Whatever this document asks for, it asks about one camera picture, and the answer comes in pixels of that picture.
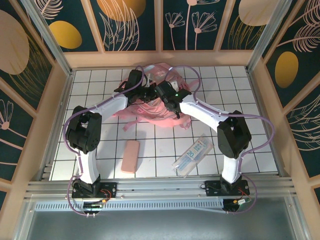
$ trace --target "black grid lines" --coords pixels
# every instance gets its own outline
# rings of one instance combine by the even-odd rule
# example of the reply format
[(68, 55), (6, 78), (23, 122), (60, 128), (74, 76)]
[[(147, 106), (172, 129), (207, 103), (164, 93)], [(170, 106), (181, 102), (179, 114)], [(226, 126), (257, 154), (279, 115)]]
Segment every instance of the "black grid lines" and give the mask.
[[(259, 114), (244, 67), (197, 67), (196, 70), (201, 76), (202, 85), (198, 91), (198, 98), (228, 112), (239, 110), (245, 114)], [(64, 122), (71, 116), (74, 107), (78, 105), (90, 107), (102, 99), (109, 98), (113, 89), (117, 88), (120, 81), (128, 75), (128, 69), (77, 71)], [(182, 77), (185, 77), (187, 83), (196, 78), (189, 69), (184, 71)], [(180, 126), (162, 128), (148, 122), (139, 122), (124, 131), (123, 127), (134, 120), (136, 120), (135, 117), (127, 119), (110, 117), (103, 123), (101, 141), (96, 155), (97, 167), (102, 179), (177, 177), (172, 164), (202, 133), (210, 138), (215, 146), (193, 170), (193, 173), (196, 175), (221, 174), (224, 156), (217, 146), (217, 134), (197, 119), (191, 118), (189, 129), (183, 129)], [(252, 133), (252, 143), (249, 148), (252, 145), (257, 147), (257, 144), (262, 144), (267, 139), (263, 125), (257, 120), (247, 119)], [(129, 139), (140, 142), (138, 171), (135, 174), (121, 172), (123, 150)], [(69, 180), (77, 170), (76, 157), (68, 152), (60, 136), (50, 179)], [(270, 147), (266, 146), (248, 154), (243, 160), (242, 171), (244, 173), (276, 172), (277, 168)]]

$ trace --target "purple cable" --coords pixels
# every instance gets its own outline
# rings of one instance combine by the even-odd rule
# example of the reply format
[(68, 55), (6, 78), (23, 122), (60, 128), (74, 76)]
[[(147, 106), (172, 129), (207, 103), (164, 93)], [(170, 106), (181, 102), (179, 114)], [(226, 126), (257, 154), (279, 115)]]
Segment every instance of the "purple cable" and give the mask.
[[(267, 146), (267, 145), (273, 140), (273, 138), (274, 138), (274, 136), (275, 136), (275, 134), (276, 134), (275, 126), (273, 125), (273, 123), (272, 123), (269, 119), (267, 119), (267, 118), (265, 118), (265, 117), (263, 117), (263, 116), (251, 115), (251, 114), (230, 114), (230, 113), (222, 113), (222, 112), (216, 111), (216, 110), (214, 110), (214, 109), (212, 109), (212, 108), (209, 108), (209, 107), (203, 105), (201, 102), (198, 101), (198, 99), (197, 99), (197, 97), (196, 97), (196, 93), (197, 93), (197, 91), (200, 89), (200, 86), (201, 86), (201, 77), (200, 77), (199, 73), (198, 73), (193, 67), (187, 66), (187, 65), (179, 65), (179, 66), (171, 67), (171, 68), (169, 69), (169, 71), (166, 73), (166, 75), (165, 75), (165, 77), (164, 77), (164, 80), (166, 80), (167, 77), (168, 77), (168, 75), (169, 75), (169, 73), (170, 73), (172, 70), (176, 69), (176, 68), (188, 68), (188, 69), (191, 69), (192, 71), (194, 71), (194, 73), (196, 74), (196, 76), (197, 76), (197, 78), (198, 78), (198, 80), (199, 80), (199, 83), (198, 83), (198, 87), (197, 87), (196, 90), (194, 91), (193, 98), (194, 98), (194, 101), (195, 101), (199, 106), (201, 106), (202, 108), (204, 108), (205, 110), (207, 110), (207, 111), (209, 111), (209, 112), (213, 112), (213, 113), (218, 114), (219, 116), (223, 116), (223, 117), (238, 117), (238, 118), (243, 117), (243, 118), (261, 119), (261, 120), (267, 122), (267, 123), (270, 125), (270, 127), (271, 127), (271, 129), (272, 129), (272, 133), (271, 133), (271, 136), (270, 136), (269, 140), (266, 141), (264, 144), (262, 144), (262, 145), (260, 145), (260, 146), (257, 146), (257, 147), (255, 147), (255, 148), (252, 148), (252, 149), (250, 149), (250, 150), (248, 150), (248, 151), (245, 151), (245, 152), (243, 152), (243, 153), (241, 154), (241, 156), (240, 156), (240, 161), (239, 161), (239, 166), (238, 166), (238, 171), (239, 171), (239, 173), (241, 173), (241, 164), (242, 164), (242, 160), (244, 159), (244, 156), (247, 155), (248, 153), (252, 153), (252, 152), (254, 152), (254, 151), (258, 150), (258, 149), (261, 149), (261, 148)], [(258, 191), (257, 191), (257, 186), (255, 185), (255, 183), (254, 183), (248, 176), (244, 175), (243, 173), (241, 173), (241, 175), (242, 175), (243, 177), (245, 177), (246, 179), (248, 179), (248, 180), (252, 183), (253, 188), (254, 188), (254, 190), (255, 190), (255, 196), (254, 196), (253, 203), (250, 205), (250, 207), (248, 207), (246, 210), (243, 210), (243, 211), (234, 212), (234, 213), (233, 213), (234, 215), (236, 215), (236, 214), (243, 214), (243, 213), (246, 213), (246, 212), (248, 212), (249, 210), (251, 210), (251, 209), (254, 207), (254, 205), (256, 204), (256, 201), (257, 201), (257, 198), (258, 198)]]
[(82, 162), (81, 162), (80, 152), (73, 150), (73, 149), (69, 146), (69, 144), (68, 144), (68, 142), (67, 142), (67, 136), (66, 136), (67, 127), (68, 127), (70, 121), (71, 121), (73, 118), (75, 118), (76, 116), (79, 116), (80, 114), (84, 114), (84, 113), (86, 113), (86, 112), (89, 112), (89, 111), (91, 111), (91, 110), (94, 110), (94, 109), (102, 106), (103, 104), (109, 102), (111, 99), (116, 98), (117, 96), (119, 96), (119, 95), (121, 95), (121, 94), (125, 94), (125, 93), (127, 93), (127, 92), (135, 89), (135, 88), (138, 87), (140, 84), (142, 84), (142, 82), (143, 82), (143, 80), (144, 80), (144, 77), (145, 77), (144, 68), (139, 65), (139, 66), (137, 66), (135, 69), (136, 69), (136, 70), (137, 70), (137, 69), (141, 69), (141, 72), (142, 72), (141, 80), (140, 80), (135, 86), (133, 86), (133, 87), (127, 89), (127, 90), (124, 90), (124, 91), (122, 91), (122, 92), (119, 92), (119, 93), (117, 93), (117, 94), (114, 95), (114, 96), (111, 96), (110, 98), (108, 98), (107, 100), (99, 103), (99, 104), (96, 105), (96, 106), (92, 106), (92, 107), (87, 108), (87, 109), (84, 109), (84, 110), (82, 110), (82, 111), (78, 111), (77, 113), (75, 113), (75, 114), (73, 114), (71, 117), (69, 117), (68, 120), (65, 121), (65, 123), (64, 123), (63, 130), (62, 130), (62, 136), (63, 136), (64, 144), (66, 145), (66, 148), (69, 149), (69, 151), (71, 151), (71, 152), (73, 152), (73, 153), (75, 153), (75, 154), (77, 155), (77, 157), (78, 157), (77, 160), (78, 160), (79, 168), (80, 168), (80, 174), (79, 174), (79, 176), (75, 176), (75, 175), (74, 175), (74, 176), (72, 176), (72, 177), (70, 178), (69, 183), (68, 183), (67, 193), (66, 193), (66, 198), (67, 198), (68, 204), (69, 204), (70, 208), (71, 208), (76, 214), (79, 214), (79, 215), (82, 215), (82, 216), (87, 216), (87, 217), (93, 216), (93, 214), (85, 214), (85, 213), (82, 213), (82, 212), (77, 211), (77, 210), (71, 205), (71, 202), (70, 202), (70, 196), (69, 196), (70, 185), (71, 185), (71, 183), (72, 183), (73, 180), (79, 179), (79, 178), (82, 176), (84, 169), (83, 169)]

